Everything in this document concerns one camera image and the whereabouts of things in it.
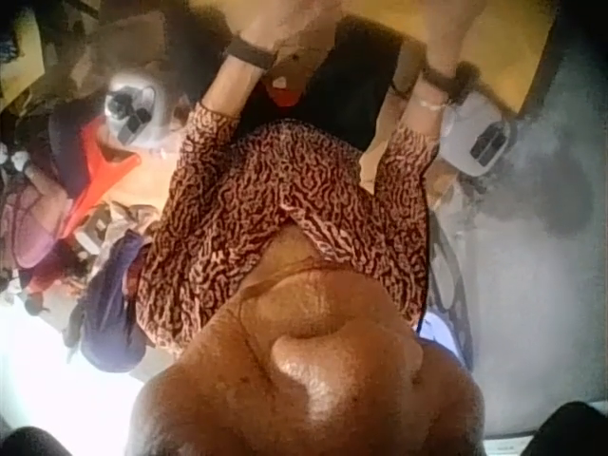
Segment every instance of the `pink fabric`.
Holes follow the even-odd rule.
[[[2,214],[5,254],[16,260],[15,266],[19,269],[34,267],[55,243],[54,234],[49,233],[31,213],[31,207],[39,198],[41,196],[38,191],[28,185],[20,197],[12,194],[7,198]]]

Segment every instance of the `gray floor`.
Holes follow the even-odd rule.
[[[607,105],[605,77],[573,40],[487,193],[439,214],[465,279],[488,436],[606,399]]]

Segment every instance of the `animal print top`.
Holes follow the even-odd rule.
[[[345,142],[294,121],[231,142],[237,124],[201,104],[190,115],[137,292],[150,339],[185,348],[286,222],[325,259],[379,280],[416,325],[428,285],[423,173],[436,141],[400,125],[371,195],[359,186],[358,151]]]

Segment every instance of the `yellow surface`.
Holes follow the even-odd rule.
[[[252,17],[264,0],[190,0],[196,9],[214,4],[224,10],[233,29]],[[345,10],[425,41],[418,8],[421,0],[344,0]],[[483,81],[518,112],[542,55],[555,18],[546,0],[488,0],[488,6],[470,31],[464,59],[476,64]]]
[[[10,105],[26,88],[45,74],[40,32],[31,10],[26,10],[15,23],[20,56],[0,66],[3,97],[0,111]]]

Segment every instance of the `patterned blouse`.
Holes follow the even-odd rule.
[[[399,125],[371,195],[359,186],[359,152],[349,144],[294,121],[232,142],[237,125],[201,104],[190,114],[137,292],[148,337],[184,349],[286,223],[324,259],[380,281],[417,325],[428,285],[423,174],[436,141]]]

